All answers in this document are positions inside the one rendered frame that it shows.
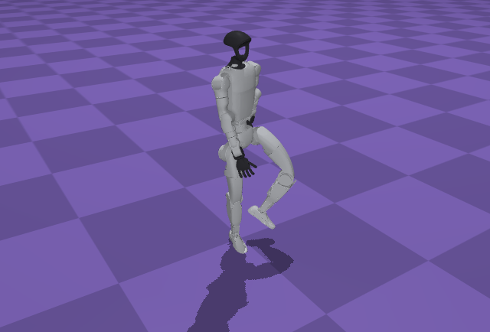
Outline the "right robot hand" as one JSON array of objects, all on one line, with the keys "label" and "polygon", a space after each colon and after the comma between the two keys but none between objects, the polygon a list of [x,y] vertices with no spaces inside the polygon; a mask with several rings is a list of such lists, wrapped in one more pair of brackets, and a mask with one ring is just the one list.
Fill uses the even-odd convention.
[{"label": "right robot hand", "polygon": [[[253,166],[253,167],[255,167],[255,168],[257,168],[257,166],[256,166],[255,164],[253,164],[253,163],[249,162],[249,161],[248,161],[248,159],[244,157],[244,156],[245,156],[245,154],[244,154],[243,149],[242,149],[241,147],[240,147],[240,150],[241,150],[242,155],[241,155],[241,156],[238,156],[238,157],[234,157],[234,159],[235,159],[235,160],[237,160],[236,166],[237,166],[238,173],[239,173],[239,175],[240,175],[240,177],[241,177],[241,178],[242,178],[243,176],[244,176],[245,178],[246,178],[247,176],[248,176],[248,177],[251,177],[250,173],[251,173],[252,175],[255,175],[255,173],[254,173],[254,172],[251,170],[250,165],[252,165],[252,166]],[[234,156],[233,152],[232,152],[232,155]],[[249,173],[248,169],[249,169],[250,173]],[[242,176],[242,174],[241,174],[241,172],[240,172],[240,171],[242,171],[243,176]],[[244,172],[244,171],[246,171],[247,176],[246,176],[246,174],[245,174],[245,172]]]}]

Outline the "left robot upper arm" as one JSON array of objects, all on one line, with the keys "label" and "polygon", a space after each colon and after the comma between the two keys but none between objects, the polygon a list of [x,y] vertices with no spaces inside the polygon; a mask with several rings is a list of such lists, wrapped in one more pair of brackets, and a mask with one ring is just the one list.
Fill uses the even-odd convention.
[{"label": "left robot upper arm", "polygon": [[255,71],[256,71],[256,85],[255,85],[255,96],[254,96],[254,102],[256,102],[262,95],[260,90],[256,88],[256,86],[258,85],[258,82],[259,82],[259,75],[260,75],[260,71],[261,71],[261,66],[258,63],[254,63],[253,61],[247,61],[247,62],[254,65]]}]

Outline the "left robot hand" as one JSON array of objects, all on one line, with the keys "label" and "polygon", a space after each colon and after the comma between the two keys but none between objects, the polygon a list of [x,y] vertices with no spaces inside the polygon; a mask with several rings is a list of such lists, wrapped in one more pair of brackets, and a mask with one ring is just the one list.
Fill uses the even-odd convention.
[{"label": "left robot hand", "polygon": [[254,121],[254,118],[255,118],[255,116],[252,116],[252,117],[250,118],[250,121],[248,121],[248,120],[247,120],[247,125],[250,125],[250,126],[252,126],[252,127],[253,127],[252,123],[253,123],[253,121]]}]

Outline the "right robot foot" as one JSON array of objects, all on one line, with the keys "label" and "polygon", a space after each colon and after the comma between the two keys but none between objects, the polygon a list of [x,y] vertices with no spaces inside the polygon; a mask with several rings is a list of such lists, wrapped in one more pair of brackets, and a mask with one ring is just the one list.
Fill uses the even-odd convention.
[{"label": "right robot foot", "polygon": [[245,245],[244,241],[241,239],[240,235],[237,236],[235,233],[235,238],[232,236],[231,230],[229,232],[229,238],[231,242],[233,243],[233,247],[239,252],[239,253],[246,253],[247,252],[247,246]]}]

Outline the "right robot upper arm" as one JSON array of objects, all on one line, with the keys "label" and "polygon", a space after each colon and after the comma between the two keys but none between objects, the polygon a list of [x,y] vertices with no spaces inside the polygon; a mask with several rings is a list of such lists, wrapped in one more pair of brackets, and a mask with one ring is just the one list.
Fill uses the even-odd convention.
[{"label": "right robot upper arm", "polygon": [[231,117],[232,123],[235,120],[235,115],[233,112],[227,110],[229,104],[227,90],[230,87],[229,73],[221,73],[214,77],[211,86],[216,98],[219,120],[221,120],[221,116],[226,113]]}]

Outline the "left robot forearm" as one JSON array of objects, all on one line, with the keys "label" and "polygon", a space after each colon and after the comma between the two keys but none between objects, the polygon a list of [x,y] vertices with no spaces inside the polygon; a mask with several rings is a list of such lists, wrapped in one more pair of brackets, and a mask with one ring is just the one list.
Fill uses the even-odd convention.
[{"label": "left robot forearm", "polygon": [[[259,100],[259,99],[258,99],[258,100]],[[255,114],[256,114],[256,105],[258,104],[258,100],[257,100],[256,102],[254,102],[254,104],[253,104],[253,111],[252,111],[252,114],[251,114],[250,116],[248,116],[248,117],[247,117],[247,118],[248,118],[248,121],[250,121],[250,118],[251,118],[252,116],[255,116]]]}]

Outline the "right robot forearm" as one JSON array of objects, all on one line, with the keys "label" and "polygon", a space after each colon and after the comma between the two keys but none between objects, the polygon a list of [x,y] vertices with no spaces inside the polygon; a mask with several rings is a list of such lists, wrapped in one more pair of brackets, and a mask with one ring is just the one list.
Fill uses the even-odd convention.
[{"label": "right robot forearm", "polygon": [[227,140],[229,141],[228,145],[230,146],[234,157],[241,156],[240,150],[240,140],[237,138],[237,132],[235,125],[231,125],[231,117],[228,114],[223,114],[220,117],[220,124],[223,132],[225,133]]}]

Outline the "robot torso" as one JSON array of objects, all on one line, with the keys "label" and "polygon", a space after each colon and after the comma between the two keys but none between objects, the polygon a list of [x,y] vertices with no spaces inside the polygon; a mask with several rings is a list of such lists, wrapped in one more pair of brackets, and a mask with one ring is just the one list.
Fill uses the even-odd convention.
[{"label": "robot torso", "polygon": [[227,110],[235,115],[235,120],[231,125],[235,125],[240,147],[244,149],[254,140],[253,128],[247,125],[247,117],[253,111],[256,71],[254,65],[247,62],[247,60],[242,62],[242,64],[245,64],[245,67],[241,70],[231,68],[238,66],[237,64],[232,64],[231,67],[227,66],[229,68],[223,67],[219,74],[229,73],[230,87],[227,90],[229,99]]}]

